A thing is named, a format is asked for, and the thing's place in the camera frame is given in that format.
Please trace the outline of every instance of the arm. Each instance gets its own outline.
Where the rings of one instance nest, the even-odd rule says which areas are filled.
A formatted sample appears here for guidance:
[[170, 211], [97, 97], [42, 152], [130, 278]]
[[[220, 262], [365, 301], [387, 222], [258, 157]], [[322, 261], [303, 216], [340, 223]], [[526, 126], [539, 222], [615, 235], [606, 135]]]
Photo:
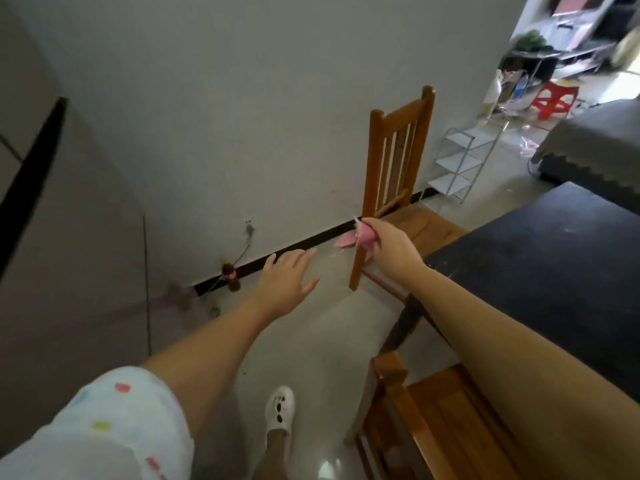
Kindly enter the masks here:
[[429, 311], [516, 437], [560, 478], [640, 472], [640, 406], [544, 337], [422, 263], [404, 232], [365, 219], [382, 270]]
[[290, 251], [277, 262], [275, 254], [269, 256], [260, 285], [244, 303], [142, 364], [172, 390], [192, 436], [211, 415], [258, 334], [316, 287], [319, 278], [302, 283], [315, 251]]

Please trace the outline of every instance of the black table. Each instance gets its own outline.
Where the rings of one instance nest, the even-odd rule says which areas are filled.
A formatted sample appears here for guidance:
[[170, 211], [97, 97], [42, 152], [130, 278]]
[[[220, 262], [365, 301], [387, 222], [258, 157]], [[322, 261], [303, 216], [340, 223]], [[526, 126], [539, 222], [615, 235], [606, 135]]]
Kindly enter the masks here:
[[[640, 217], [567, 183], [461, 237], [428, 266], [640, 402]], [[383, 347], [424, 316], [409, 296]]]

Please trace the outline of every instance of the wooden chair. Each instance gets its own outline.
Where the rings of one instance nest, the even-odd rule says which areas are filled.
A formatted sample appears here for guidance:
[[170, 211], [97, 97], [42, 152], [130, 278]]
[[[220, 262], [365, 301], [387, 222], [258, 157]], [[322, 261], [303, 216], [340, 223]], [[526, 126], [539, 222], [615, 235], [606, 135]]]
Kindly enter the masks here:
[[[455, 241], [466, 231], [416, 203], [411, 205], [413, 186], [418, 175], [424, 142], [429, 131], [435, 91], [426, 86], [422, 97], [400, 109], [385, 114], [371, 112], [369, 122], [369, 157], [365, 181], [363, 217], [384, 217], [404, 230], [423, 258]], [[363, 248], [356, 251], [349, 288], [357, 290], [364, 274], [401, 301], [405, 296], [373, 275], [364, 266], [368, 263]]]
[[369, 480], [545, 477], [462, 364], [408, 387], [406, 375], [396, 352], [371, 361], [346, 437]]

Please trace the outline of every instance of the red stool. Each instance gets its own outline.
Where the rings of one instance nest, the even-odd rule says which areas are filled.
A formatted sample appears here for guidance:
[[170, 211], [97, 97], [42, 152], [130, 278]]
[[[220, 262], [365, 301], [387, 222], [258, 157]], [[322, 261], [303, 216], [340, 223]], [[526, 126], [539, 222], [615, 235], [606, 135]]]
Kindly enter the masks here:
[[[569, 113], [573, 103], [578, 99], [578, 90], [580, 90], [580, 86], [563, 86], [548, 80], [539, 90], [529, 107], [537, 107], [540, 110], [539, 120], [548, 120], [556, 112]], [[540, 94], [544, 91], [549, 91], [551, 93], [550, 96], [540, 97]], [[564, 96], [573, 96], [571, 102], [563, 101], [562, 97]]]

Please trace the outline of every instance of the gray blanket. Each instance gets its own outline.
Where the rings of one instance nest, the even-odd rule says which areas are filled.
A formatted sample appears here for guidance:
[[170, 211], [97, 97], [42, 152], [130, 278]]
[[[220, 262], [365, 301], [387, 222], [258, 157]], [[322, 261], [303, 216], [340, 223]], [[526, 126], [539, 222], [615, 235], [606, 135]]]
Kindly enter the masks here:
[[560, 122], [535, 158], [546, 155], [640, 194], [640, 101], [612, 101]]

